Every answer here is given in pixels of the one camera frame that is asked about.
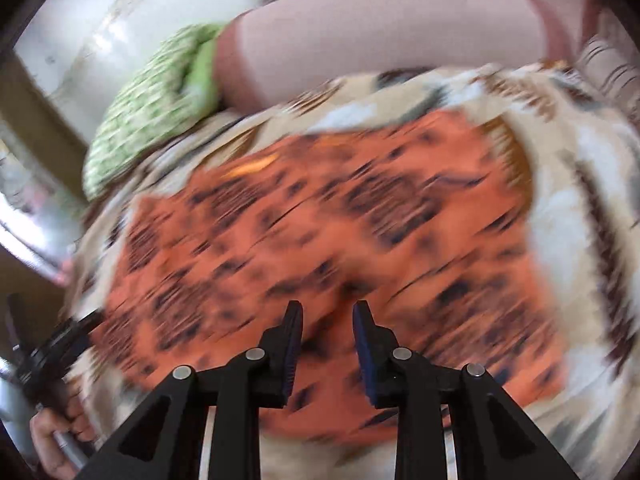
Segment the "person's left hand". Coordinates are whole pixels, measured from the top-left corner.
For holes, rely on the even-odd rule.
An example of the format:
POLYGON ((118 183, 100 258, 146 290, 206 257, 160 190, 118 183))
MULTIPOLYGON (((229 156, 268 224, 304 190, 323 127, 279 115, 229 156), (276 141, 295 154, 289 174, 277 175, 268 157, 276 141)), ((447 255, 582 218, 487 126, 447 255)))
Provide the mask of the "person's left hand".
POLYGON ((77 391, 68 394, 65 415, 43 408, 32 416, 29 430, 40 465, 52 479, 72 480, 78 471, 58 445, 56 434, 73 434, 80 442, 96 440, 96 432, 82 407, 77 391))

